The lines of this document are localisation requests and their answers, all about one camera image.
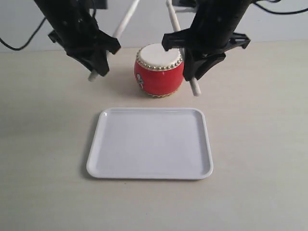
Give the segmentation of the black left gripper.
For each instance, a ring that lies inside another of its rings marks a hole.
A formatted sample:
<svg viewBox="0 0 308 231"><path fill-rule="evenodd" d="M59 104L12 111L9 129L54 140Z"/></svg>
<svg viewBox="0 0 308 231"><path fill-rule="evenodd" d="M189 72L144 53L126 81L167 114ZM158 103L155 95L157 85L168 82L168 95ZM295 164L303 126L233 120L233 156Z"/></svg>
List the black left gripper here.
<svg viewBox="0 0 308 231"><path fill-rule="evenodd" d="M116 54L121 49L118 39L102 32L98 27L89 34L82 32L73 36L67 42L63 41L55 30L48 37L62 46L69 57L101 76L107 75L110 70L107 53Z"/></svg>

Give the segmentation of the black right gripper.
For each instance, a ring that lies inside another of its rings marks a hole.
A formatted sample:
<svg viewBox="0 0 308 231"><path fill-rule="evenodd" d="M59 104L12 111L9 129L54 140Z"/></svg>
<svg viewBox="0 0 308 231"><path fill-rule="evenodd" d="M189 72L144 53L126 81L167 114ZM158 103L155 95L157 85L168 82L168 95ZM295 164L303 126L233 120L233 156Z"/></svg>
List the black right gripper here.
<svg viewBox="0 0 308 231"><path fill-rule="evenodd" d="M213 66L226 58L226 51L241 47L246 49L250 38L246 34L234 32L231 24L191 26L185 30L164 34L163 48L181 50L184 58L183 76L186 81L193 77L199 80Z"/></svg>

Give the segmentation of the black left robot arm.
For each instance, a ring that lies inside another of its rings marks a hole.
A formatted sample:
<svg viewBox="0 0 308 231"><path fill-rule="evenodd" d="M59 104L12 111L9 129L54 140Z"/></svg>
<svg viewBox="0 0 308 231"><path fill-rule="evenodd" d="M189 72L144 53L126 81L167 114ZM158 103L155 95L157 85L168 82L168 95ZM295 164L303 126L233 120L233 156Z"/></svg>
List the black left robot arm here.
<svg viewBox="0 0 308 231"><path fill-rule="evenodd" d="M118 39L99 29L95 17L79 0L36 0L53 31L48 35L66 54L89 71L105 76L109 72L107 52L116 54Z"/></svg>

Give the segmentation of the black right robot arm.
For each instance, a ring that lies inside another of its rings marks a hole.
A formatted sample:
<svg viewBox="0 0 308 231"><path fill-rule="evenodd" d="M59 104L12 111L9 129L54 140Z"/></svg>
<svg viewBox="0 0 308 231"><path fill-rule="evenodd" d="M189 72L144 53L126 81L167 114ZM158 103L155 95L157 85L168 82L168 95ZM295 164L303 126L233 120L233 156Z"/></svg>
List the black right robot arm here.
<svg viewBox="0 0 308 231"><path fill-rule="evenodd" d="M200 79L225 59L227 51L248 46L250 38L235 29L250 4L249 0L203 0L189 28L164 34L164 50L184 49L186 81Z"/></svg>

